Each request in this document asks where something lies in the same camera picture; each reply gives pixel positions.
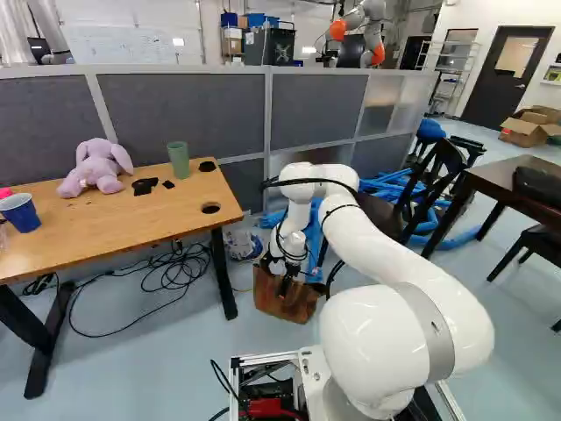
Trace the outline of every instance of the doorway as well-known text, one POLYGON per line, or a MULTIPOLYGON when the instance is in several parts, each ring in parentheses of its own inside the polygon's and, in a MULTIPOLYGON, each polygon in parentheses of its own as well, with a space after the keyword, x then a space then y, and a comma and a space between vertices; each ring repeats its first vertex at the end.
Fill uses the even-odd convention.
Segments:
POLYGON ((553 29, 499 26, 461 119, 500 130, 526 92, 553 29))
MULTIPOLYGON (((429 36, 409 37, 403 49, 403 57, 401 57, 400 69, 401 70, 421 70, 423 68, 424 59, 426 56, 422 55, 421 48, 423 48, 423 41, 430 41, 432 38, 429 36)), ((424 44, 423 53, 427 53, 429 44, 424 44)))

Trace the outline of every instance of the black bag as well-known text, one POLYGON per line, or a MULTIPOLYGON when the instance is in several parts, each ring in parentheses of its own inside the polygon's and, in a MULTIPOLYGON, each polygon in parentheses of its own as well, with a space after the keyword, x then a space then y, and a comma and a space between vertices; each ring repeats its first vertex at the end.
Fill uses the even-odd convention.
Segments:
POLYGON ((561 209, 561 178, 543 170, 518 167, 512 176, 512 183, 514 191, 561 209))

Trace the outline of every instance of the white robotic arm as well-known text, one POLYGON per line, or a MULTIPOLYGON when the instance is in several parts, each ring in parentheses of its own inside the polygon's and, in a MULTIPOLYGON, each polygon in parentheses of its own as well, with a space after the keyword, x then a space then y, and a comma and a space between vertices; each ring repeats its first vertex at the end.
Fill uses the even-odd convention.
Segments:
POLYGON ((458 280, 372 224, 352 194, 359 186, 353 169, 294 163, 279 182, 295 184, 280 187, 288 214, 273 229, 270 254, 305 255, 311 198, 323 196, 319 222, 330 246, 377 282, 334 295, 320 316, 332 378, 362 414, 389 419, 408 405, 414 388, 487 360, 494 328, 483 306, 458 280))
POLYGON ((360 66, 371 68, 381 64, 386 58, 381 30, 382 19, 386 17, 386 0, 362 0, 342 18, 330 25, 331 39, 343 41, 344 33, 358 29, 364 24, 365 51, 360 56, 360 66))

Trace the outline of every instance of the hole in table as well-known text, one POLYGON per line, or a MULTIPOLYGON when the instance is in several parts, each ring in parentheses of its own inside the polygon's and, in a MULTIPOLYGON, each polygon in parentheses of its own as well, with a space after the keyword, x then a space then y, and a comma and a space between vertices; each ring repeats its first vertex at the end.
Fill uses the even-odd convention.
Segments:
POLYGON ((201 207, 202 213, 210 214, 210 213, 217 213, 220 211, 220 203, 216 202, 208 202, 204 203, 201 207))
POLYGON ((213 161, 204 161, 199 164, 199 171, 202 173, 209 173, 217 169, 217 165, 213 161))

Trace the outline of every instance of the purple stuffed animal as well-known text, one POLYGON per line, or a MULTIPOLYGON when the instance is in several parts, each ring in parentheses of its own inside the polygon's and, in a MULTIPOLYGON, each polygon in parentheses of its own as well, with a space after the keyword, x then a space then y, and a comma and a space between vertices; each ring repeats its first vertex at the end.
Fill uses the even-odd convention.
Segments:
POLYGON ((56 189, 60 197, 78 197, 88 186, 97 186, 104 194, 117 193, 124 186, 117 179, 123 171, 132 175, 133 167, 124 148, 107 139, 90 139, 76 148, 76 168, 56 189))

